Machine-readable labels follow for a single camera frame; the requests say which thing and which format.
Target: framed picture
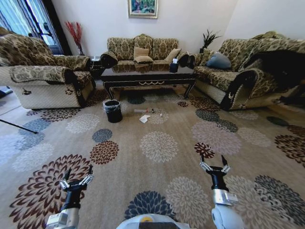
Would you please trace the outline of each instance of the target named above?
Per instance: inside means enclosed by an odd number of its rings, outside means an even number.
[[[128,0],[130,18],[158,18],[159,0]]]

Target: potted plant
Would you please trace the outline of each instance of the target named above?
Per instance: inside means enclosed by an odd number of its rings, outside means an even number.
[[[216,38],[221,36],[217,36],[218,32],[213,32],[206,30],[207,33],[203,34],[203,47],[200,49],[199,53],[203,53],[203,50],[206,49]]]

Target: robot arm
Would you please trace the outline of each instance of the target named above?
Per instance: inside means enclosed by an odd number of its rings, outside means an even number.
[[[209,166],[201,156],[200,166],[212,177],[213,201],[215,208],[212,209],[212,218],[217,229],[244,229],[242,218],[232,209],[238,202],[235,194],[229,193],[224,182],[224,176],[231,169],[227,160],[222,157],[224,167]]]
[[[49,217],[46,225],[47,229],[77,229],[78,227],[81,191],[86,189],[94,176],[92,165],[90,165],[88,175],[84,179],[68,183],[70,172],[71,169],[66,172],[64,178],[60,181],[61,188],[67,192],[65,203],[60,213]]]

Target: red decorative branches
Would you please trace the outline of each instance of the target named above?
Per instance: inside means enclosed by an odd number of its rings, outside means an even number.
[[[72,35],[75,44],[80,47],[81,46],[81,24],[78,22],[65,22],[67,29],[69,30],[70,34]]]

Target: floor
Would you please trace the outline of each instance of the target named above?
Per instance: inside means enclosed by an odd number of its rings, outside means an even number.
[[[305,228],[305,110],[226,112],[195,90],[184,100],[184,90],[121,92],[116,124],[103,111],[101,85],[83,109],[32,111],[14,94],[0,99],[0,119],[39,132],[0,123],[1,228],[44,228],[65,199],[65,171],[80,179],[90,164],[95,178],[82,194],[79,228],[113,229],[143,213],[215,228],[200,154],[214,166],[224,155],[233,167],[225,181],[246,228]],[[134,109],[146,108],[143,124]]]

